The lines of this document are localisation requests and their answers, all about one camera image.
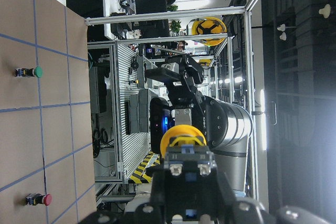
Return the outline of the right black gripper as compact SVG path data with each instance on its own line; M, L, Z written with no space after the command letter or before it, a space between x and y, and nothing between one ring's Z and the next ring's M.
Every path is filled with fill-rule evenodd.
M191 56L169 56L160 67L145 71L145 77L165 85L173 110L190 109L191 125L199 129L207 140L218 134L210 121L210 97L202 95L197 85L204 80L204 69Z

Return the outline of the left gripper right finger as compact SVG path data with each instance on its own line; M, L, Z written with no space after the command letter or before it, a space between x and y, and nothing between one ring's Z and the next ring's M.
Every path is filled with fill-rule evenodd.
M217 192L218 203L215 205L215 216L210 217L210 223L329 223L303 208L284 206L273 216L262 204L253 198L237 198L224 173L212 169Z

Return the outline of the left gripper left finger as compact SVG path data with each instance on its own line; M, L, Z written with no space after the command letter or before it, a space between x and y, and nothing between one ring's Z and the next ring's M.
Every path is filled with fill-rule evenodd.
M148 202L140 203L135 211L122 215L110 211L95 211L80 223L170 223L166 216L166 179L171 172L166 167L157 168L152 177L152 189Z

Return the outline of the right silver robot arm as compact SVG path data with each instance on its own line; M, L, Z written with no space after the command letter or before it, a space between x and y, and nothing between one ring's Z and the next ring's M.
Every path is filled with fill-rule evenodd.
M248 139L253 132L250 114L241 106L203 95L205 69L189 55L169 56L145 77L165 85L168 99L150 102L151 150L163 154L162 136L177 125L191 125L205 136L218 170L233 190L246 192Z

